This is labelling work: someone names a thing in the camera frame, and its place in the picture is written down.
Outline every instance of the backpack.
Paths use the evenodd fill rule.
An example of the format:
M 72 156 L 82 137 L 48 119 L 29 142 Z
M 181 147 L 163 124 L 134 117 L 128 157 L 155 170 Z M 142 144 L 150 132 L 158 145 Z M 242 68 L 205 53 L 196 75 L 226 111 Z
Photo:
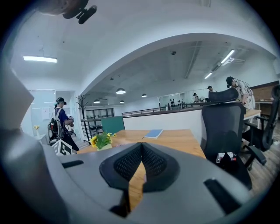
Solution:
M 51 121 L 51 123 L 53 123 L 52 131 L 57 134 L 58 139 L 61 139 L 64 136 L 64 129 L 61 126 L 60 119 L 58 118 L 58 115 L 60 114 L 61 109 L 62 108 L 59 109 L 56 116 L 54 118 L 52 118 L 52 121 Z

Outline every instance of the person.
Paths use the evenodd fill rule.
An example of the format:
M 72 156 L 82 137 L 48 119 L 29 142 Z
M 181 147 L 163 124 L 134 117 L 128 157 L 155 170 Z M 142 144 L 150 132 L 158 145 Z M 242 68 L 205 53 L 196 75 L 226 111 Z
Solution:
M 69 119 L 65 113 L 65 111 L 62 109 L 63 106 L 66 104 L 66 102 L 64 101 L 64 99 L 62 97 L 58 97 L 58 99 L 56 100 L 57 103 L 57 107 L 55 108 L 55 116 L 57 115 L 58 111 L 60 110 L 59 114 L 58 114 L 58 118 L 60 119 L 60 124 L 61 127 L 63 129 L 63 137 L 61 138 L 62 141 L 66 142 L 67 144 L 69 144 L 70 146 L 72 146 L 72 149 L 79 151 L 78 146 L 75 144 L 75 142 L 73 141 L 71 135 L 69 134 L 67 128 L 65 127 L 65 125 L 70 125 L 70 127 L 73 127 L 73 120 Z
M 255 108 L 255 99 L 253 91 L 248 84 L 235 80 L 233 77 L 227 77 L 226 82 L 232 88 L 235 88 L 238 92 L 238 101 L 241 101 L 243 106 L 247 110 L 253 110 Z
M 199 96 L 196 93 L 194 93 L 193 96 L 194 96 L 194 102 L 193 103 L 200 103 Z
M 212 88 L 212 86 L 208 86 L 207 89 L 209 89 L 210 92 L 216 92 L 216 90 L 214 90 L 214 89 Z

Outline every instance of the blue notebook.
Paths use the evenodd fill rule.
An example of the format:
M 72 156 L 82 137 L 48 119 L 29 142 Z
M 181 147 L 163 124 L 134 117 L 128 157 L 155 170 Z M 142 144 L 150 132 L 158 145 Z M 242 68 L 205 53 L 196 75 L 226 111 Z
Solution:
M 151 130 L 147 135 L 145 135 L 145 138 L 158 138 L 161 133 L 162 133 L 162 129 Z

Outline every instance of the chair armrest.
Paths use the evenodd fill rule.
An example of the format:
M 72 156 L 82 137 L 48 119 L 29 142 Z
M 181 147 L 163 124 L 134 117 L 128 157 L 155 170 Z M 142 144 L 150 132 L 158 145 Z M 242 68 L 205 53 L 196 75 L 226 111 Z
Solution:
M 264 154 L 257 149 L 255 146 L 251 145 L 245 145 L 245 147 L 250 151 L 250 153 L 259 161 L 261 165 L 264 165 L 266 163 L 266 157 Z
M 245 121 L 244 124 L 249 126 L 249 127 L 251 127 L 251 128 L 258 128 L 258 126 L 256 124 L 252 124 L 252 123 L 250 123 L 248 121 Z
M 260 116 L 256 116 L 257 119 L 260 119 L 262 121 L 268 121 L 269 119 L 268 118 L 265 118 L 265 117 L 260 117 Z

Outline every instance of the green partition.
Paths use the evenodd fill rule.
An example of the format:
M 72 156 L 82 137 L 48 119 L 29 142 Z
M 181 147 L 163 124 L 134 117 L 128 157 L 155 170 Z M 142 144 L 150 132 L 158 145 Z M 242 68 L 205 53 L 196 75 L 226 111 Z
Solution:
M 101 118 L 103 131 L 106 133 L 117 133 L 118 131 L 124 130 L 123 117 L 106 117 Z

